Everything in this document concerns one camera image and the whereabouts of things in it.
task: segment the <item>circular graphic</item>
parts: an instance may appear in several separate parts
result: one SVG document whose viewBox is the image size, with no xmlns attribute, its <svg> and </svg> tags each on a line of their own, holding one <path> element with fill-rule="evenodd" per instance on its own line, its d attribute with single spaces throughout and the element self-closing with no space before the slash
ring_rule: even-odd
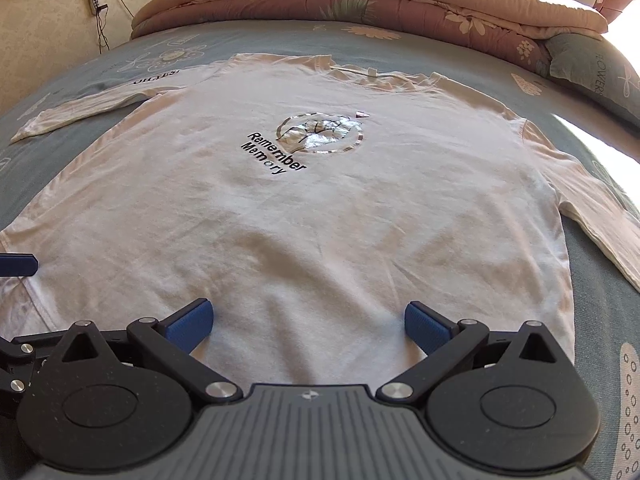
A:
<svg viewBox="0 0 640 480">
<path fill-rule="evenodd" d="M 320 112 L 288 117 L 276 130 L 276 140 L 289 153 L 348 152 L 362 137 L 360 121 Z"/>
</svg>

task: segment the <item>shirt sleeve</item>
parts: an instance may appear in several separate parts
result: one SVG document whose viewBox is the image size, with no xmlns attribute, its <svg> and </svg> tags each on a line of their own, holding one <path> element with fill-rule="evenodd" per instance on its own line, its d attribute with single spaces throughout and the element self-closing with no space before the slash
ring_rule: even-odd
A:
<svg viewBox="0 0 640 480">
<path fill-rule="evenodd" d="M 11 138 L 11 143 L 27 137 L 48 134 L 87 117 L 146 101 L 169 90 L 199 83 L 213 75 L 223 63 L 217 61 L 185 70 L 171 70 L 44 110 L 21 127 Z"/>
<path fill-rule="evenodd" d="M 640 292 L 640 221 L 575 157 L 556 150 L 535 124 L 524 123 L 522 139 L 556 190 L 560 212 L 578 222 Z"/>
</svg>

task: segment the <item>green leaf pattern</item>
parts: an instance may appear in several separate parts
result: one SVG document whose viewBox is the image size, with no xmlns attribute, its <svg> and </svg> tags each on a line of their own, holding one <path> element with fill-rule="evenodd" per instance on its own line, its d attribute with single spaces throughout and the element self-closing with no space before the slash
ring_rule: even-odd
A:
<svg viewBox="0 0 640 480">
<path fill-rule="evenodd" d="M 320 9 L 324 20 L 333 22 L 369 23 L 372 24 L 374 14 L 370 0 L 334 0 L 325 9 Z"/>
</svg>

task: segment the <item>silver screw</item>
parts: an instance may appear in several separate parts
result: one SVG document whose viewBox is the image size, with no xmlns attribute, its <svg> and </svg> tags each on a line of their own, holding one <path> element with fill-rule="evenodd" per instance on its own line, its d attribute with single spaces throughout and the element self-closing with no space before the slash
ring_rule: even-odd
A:
<svg viewBox="0 0 640 480">
<path fill-rule="evenodd" d="M 217 399 L 226 399 L 233 397 L 238 391 L 238 387 L 226 381 L 219 381 L 217 383 L 211 383 L 204 391 L 208 396 L 216 397 Z"/>
<path fill-rule="evenodd" d="M 11 389 L 14 392 L 23 392 L 24 391 L 24 383 L 19 379 L 14 379 L 11 381 Z"/>
<path fill-rule="evenodd" d="M 382 393 L 390 399 L 408 399 L 414 394 L 414 389 L 404 383 L 387 383 L 382 386 Z"/>
</svg>

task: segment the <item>bed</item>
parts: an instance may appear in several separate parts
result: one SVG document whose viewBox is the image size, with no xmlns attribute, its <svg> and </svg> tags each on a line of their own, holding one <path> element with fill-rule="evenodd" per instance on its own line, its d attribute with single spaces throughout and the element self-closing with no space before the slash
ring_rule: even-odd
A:
<svg viewBox="0 0 640 480">
<path fill-rule="evenodd" d="M 148 32 L 49 82 L 0 118 L 0 229 L 10 225 L 69 162 L 139 104 L 87 118 L 54 134 L 10 143 L 27 119 L 46 108 L 149 74 L 226 60 L 239 52 L 330 54 L 339 64 L 382 72 L 445 75 L 533 121 L 558 150 L 577 157 L 640 219 L 633 202 L 580 140 L 602 139 L 640 160 L 638 130 L 585 96 L 561 88 L 540 69 L 537 74 L 535 69 L 464 46 L 329 18 L 225 20 Z M 635 476 L 640 463 L 640 408 L 635 402 L 640 396 L 640 373 L 636 371 L 640 295 L 575 221 L 563 217 L 562 227 L 574 292 L 575 366 L 596 399 L 602 419 L 587 470 L 597 479 L 626 480 Z M 7 309 L 0 312 L 0 335 L 5 338 L 17 335 L 1 328 L 11 316 Z"/>
</svg>

